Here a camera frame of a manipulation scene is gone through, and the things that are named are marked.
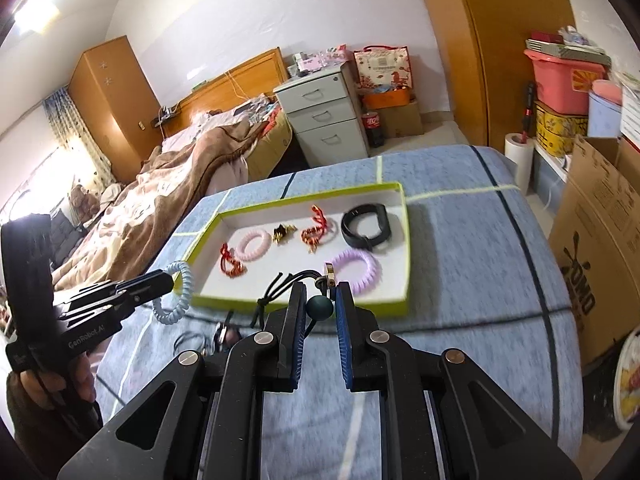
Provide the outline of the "left hand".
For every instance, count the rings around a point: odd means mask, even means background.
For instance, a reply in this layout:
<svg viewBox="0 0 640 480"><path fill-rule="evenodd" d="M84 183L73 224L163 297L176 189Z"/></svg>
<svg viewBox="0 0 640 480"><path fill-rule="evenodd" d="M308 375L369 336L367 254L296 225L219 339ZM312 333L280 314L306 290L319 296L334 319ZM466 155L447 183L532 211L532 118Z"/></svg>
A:
<svg viewBox="0 0 640 480"><path fill-rule="evenodd" d="M96 400L96 385L94 384L90 360L85 353L68 363L68 374L72 378L72 383L78 396L88 403L93 403ZM18 376L11 373L8 386L21 387L29 399L43 410L52 410L54 408L49 396L53 396L55 393L67 388L65 379L61 375L48 370L38 373L33 370L26 370L26 372L21 372Z"/></svg>

